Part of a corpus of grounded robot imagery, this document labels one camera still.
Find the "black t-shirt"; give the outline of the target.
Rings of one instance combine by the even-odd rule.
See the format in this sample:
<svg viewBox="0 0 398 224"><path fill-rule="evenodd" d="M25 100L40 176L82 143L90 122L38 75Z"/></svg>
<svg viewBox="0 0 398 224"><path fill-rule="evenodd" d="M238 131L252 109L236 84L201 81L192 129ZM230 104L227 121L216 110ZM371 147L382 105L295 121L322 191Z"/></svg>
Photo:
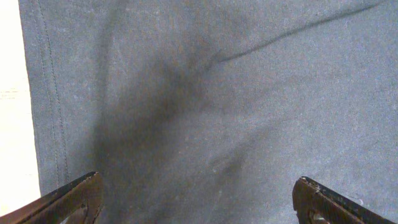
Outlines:
<svg viewBox="0 0 398 224"><path fill-rule="evenodd" d="M19 3L41 194L100 223L296 223L307 176L397 220L396 1Z"/></svg>

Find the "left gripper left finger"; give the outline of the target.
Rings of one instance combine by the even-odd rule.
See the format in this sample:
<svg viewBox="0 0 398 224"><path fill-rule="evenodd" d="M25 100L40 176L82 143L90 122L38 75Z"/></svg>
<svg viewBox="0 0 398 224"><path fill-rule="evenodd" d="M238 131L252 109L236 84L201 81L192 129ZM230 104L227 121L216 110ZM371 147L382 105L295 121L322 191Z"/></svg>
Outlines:
<svg viewBox="0 0 398 224"><path fill-rule="evenodd" d="M1 223L94 223L103 209L103 180L89 172L1 217Z"/></svg>

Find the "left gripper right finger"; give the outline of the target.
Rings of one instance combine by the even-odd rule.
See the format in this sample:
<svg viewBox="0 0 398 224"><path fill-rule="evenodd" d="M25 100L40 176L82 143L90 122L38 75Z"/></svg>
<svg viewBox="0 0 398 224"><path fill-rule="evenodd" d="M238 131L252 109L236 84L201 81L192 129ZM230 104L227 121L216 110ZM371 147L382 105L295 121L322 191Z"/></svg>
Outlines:
<svg viewBox="0 0 398 224"><path fill-rule="evenodd" d="M296 181L292 201L300 224L395 224L306 176Z"/></svg>

